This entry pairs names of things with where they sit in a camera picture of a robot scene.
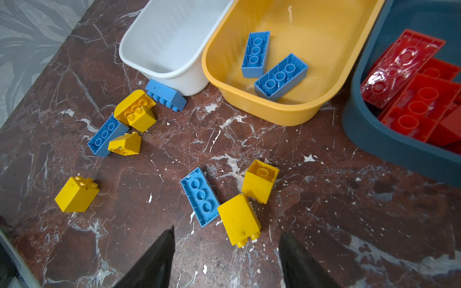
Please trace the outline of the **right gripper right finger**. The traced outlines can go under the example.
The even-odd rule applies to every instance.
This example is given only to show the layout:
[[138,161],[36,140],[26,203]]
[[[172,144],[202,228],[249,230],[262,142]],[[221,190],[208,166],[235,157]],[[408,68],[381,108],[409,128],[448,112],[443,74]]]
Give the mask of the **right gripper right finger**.
[[290,232],[280,236],[279,257],[287,288],[340,288]]

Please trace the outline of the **red brick wide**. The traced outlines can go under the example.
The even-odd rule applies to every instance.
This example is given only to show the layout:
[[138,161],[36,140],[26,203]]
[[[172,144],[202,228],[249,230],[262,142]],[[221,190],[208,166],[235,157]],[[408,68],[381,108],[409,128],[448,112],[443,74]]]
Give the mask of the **red brick wide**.
[[363,100],[378,109],[384,108],[445,43],[439,38],[404,30],[361,84]]

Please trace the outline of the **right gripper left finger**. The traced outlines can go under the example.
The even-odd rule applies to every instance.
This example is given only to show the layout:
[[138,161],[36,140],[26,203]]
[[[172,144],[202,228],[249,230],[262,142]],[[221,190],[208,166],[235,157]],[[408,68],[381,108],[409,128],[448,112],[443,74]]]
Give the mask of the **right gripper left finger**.
[[165,230],[115,288],[168,288],[175,253],[174,226]]

